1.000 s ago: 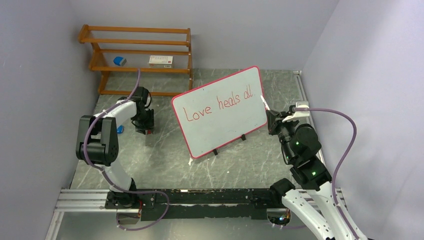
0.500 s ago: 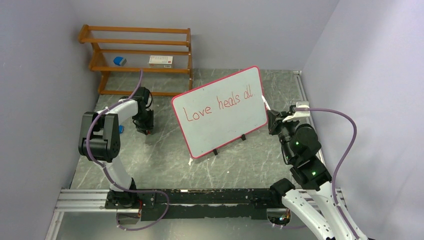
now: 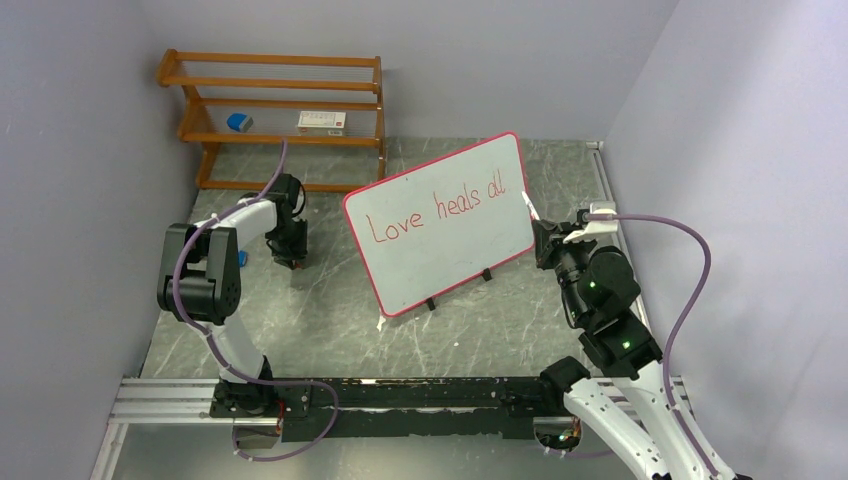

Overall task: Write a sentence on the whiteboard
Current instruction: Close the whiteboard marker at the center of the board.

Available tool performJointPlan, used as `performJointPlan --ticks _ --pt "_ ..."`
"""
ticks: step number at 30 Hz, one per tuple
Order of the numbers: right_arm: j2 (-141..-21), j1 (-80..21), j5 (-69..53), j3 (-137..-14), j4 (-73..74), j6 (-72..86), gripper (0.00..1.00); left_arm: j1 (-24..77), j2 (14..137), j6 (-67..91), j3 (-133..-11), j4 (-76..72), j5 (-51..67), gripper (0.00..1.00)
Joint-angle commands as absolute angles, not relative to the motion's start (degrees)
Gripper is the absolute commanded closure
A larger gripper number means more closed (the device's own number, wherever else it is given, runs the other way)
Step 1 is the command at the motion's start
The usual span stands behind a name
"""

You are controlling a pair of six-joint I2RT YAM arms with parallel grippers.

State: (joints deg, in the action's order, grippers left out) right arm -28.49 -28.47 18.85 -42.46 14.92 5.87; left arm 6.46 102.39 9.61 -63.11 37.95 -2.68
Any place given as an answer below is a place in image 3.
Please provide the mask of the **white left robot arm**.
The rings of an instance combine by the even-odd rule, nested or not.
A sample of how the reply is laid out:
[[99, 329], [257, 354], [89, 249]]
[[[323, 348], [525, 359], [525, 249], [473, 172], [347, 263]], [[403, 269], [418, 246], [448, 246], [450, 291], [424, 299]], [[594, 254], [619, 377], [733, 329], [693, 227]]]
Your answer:
[[290, 270], [301, 267], [307, 256], [305, 203], [302, 183], [282, 174], [264, 197], [246, 194], [221, 218], [175, 223], [165, 231], [157, 303], [189, 323], [213, 352], [219, 364], [214, 400], [225, 414], [261, 416], [278, 404], [270, 364], [237, 315], [239, 253], [262, 238], [275, 263]]

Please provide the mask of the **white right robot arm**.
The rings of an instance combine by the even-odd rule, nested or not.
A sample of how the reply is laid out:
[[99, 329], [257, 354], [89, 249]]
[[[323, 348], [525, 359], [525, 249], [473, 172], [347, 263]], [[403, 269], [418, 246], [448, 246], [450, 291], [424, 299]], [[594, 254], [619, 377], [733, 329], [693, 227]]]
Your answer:
[[531, 222], [536, 264], [555, 273], [569, 327], [636, 415], [611, 400], [574, 357], [541, 372], [540, 402], [588, 426], [640, 479], [738, 479], [681, 406], [660, 346], [632, 311], [641, 288], [625, 253], [597, 244], [617, 227], [615, 216], [591, 213], [576, 223]]

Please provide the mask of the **red capped whiteboard marker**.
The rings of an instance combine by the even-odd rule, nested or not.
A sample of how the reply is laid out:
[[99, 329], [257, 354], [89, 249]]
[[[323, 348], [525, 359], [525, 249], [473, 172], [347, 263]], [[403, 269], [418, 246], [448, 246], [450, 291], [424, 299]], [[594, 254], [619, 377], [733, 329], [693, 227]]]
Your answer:
[[522, 192], [521, 192], [521, 196], [522, 196], [522, 199], [523, 199], [523, 201], [524, 201], [524, 203], [525, 203], [525, 206], [526, 206], [526, 208], [527, 208], [527, 210], [528, 210], [528, 213], [529, 213], [529, 215], [530, 215], [531, 219], [532, 219], [533, 221], [538, 221], [538, 220], [540, 220], [540, 216], [539, 216], [539, 214], [538, 214], [537, 210], [535, 209], [535, 206], [534, 206], [534, 204], [533, 204], [532, 200], [530, 199], [529, 195], [527, 194], [527, 192], [526, 192], [526, 191], [522, 191]]

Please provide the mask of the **pink framed whiteboard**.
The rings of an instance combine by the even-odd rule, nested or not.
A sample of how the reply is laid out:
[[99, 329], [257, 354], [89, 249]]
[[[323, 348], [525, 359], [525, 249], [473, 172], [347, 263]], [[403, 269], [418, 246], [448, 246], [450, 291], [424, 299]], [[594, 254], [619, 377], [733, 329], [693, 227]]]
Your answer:
[[534, 244], [518, 136], [504, 132], [345, 196], [382, 315], [395, 317]]

